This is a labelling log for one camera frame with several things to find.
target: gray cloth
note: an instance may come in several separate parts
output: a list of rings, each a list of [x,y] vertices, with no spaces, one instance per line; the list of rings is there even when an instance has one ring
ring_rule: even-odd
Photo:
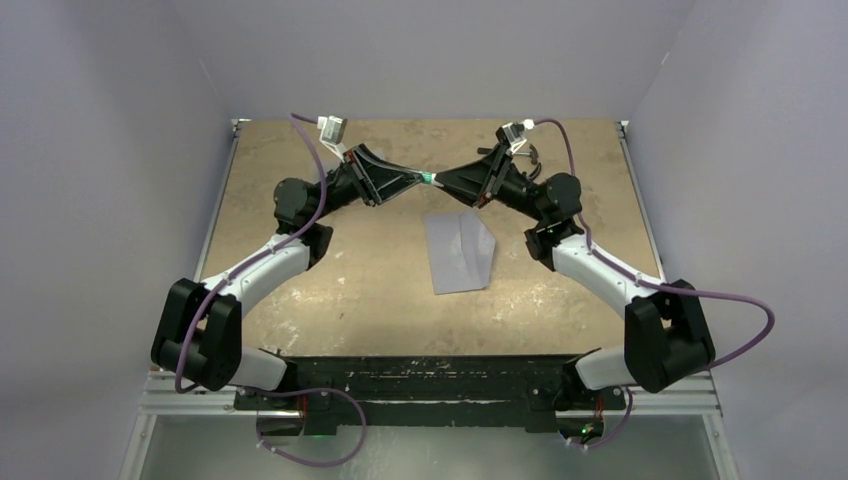
[[[424,225],[436,295],[489,285],[495,237],[473,210],[427,215]]]

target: scratched black panel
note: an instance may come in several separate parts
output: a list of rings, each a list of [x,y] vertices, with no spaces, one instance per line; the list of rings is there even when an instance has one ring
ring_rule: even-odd
[[[612,389],[566,399],[575,383],[565,374],[576,355],[285,357],[285,391],[327,386],[349,393],[369,425],[523,427],[556,432],[557,410],[593,410],[602,395],[607,410],[624,402]],[[309,395],[307,435],[334,434],[358,425],[354,408],[339,396]],[[294,399],[237,395],[239,410],[294,409]]]

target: white bracket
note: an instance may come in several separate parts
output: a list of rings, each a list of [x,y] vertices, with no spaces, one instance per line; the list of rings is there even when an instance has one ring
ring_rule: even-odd
[[[344,161],[344,152],[347,150],[342,143],[347,119],[334,117],[318,117],[318,129],[321,130],[319,140],[321,144],[333,152],[339,160]]]
[[[521,150],[521,147],[527,143],[527,138],[524,137],[524,134],[515,135],[512,127],[515,125],[515,122],[510,122],[501,126],[504,133],[506,133],[507,140],[509,141],[509,154],[515,155],[515,153]],[[532,119],[526,119],[521,122],[521,125],[524,127],[524,131],[532,130],[536,124]]]

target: tan work surface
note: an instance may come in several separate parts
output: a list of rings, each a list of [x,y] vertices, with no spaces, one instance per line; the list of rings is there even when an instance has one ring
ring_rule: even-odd
[[[504,120],[352,120],[350,147],[365,143],[391,162],[438,172],[477,160]],[[630,171],[612,121],[566,121],[596,241],[650,275],[657,266]],[[313,141],[317,129],[305,125]],[[567,171],[556,127],[528,138],[542,181]],[[331,159],[318,145],[322,159]],[[516,157],[521,170],[526,157]],[[204,277],[231,267],[277,228],[273,191],[287,177],[315,178],[308,150],[287,121],[243,125]],[[477,213],[497,240],[488,288],[433,294],[423,217],[466,207],[418,185],[373,208],[356,203],[323,218],[335,229],[310,271],[289,280],[245,318],[246,345],[290,355],[449,355],[582,353],[620,344],[622,320],[575,281],[533,261],[524,230],[535,222],[492,202]]]

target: cable clip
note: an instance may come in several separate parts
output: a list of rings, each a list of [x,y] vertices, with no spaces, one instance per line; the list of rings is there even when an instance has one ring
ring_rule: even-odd
[[[232,285],[232,284],[233,284],[233,281],[232,281],[232,279],[230,278],[230,271],[229,271],[229,270],[226,270],[226,271],[224,271],[224,272],[221,274],[221,281],[222,281],[222,282],[224,282],[224,283],[226,283],[226,284],[227,284],[227,286],[229,286],[229,285]]]
[[[499,142],[509,145],[510,156],[515,155],[515,152],[527,143],[527,139],[524,138],[525,128],[523,123],[507,123],[495,132]]]
[[[329,117],[318,117],[317,127],[321,130],[319,137],[321,144],[342,161],[344,161],[344,152],[346,150],[342,143],[346,126],[347,119],[345,118],[334,117],[332,115]]]

